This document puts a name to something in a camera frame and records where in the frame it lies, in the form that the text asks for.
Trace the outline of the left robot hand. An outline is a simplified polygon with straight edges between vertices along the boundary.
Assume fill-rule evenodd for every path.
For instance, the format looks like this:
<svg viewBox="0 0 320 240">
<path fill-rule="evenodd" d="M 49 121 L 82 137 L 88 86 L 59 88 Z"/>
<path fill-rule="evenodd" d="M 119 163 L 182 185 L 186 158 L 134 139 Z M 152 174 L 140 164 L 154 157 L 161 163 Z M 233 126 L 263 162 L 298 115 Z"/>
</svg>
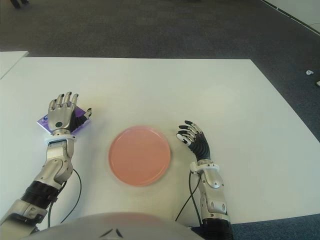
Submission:
<svg viewBox="0 0 320 240">
<path fill-rule="evenodd" d="M 60 94 L 49 103 L 47 120 L 53 136 L 71 134 L 92 116 L 91 108 L 84 114 L 76 116 L 79 94 L 75 93 L 72 98 L 71 95 L 71 91 Z"/>
</svg>

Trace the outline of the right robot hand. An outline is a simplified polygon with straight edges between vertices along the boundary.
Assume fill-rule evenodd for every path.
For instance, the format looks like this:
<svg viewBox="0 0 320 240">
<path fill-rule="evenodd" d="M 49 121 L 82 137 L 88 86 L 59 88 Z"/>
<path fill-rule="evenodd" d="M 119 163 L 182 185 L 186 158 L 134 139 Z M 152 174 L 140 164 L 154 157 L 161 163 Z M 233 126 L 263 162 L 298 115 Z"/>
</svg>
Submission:
<svg viewBox="0 0 320 240">
<path fill-rule="evenodd" d="M 179 125 L 178 128 L 176 137 L 193 152 L 197 161 L 211 159 L 208 141 L 197 124 L 185 120 L 184 125 Z"/>
</svg>

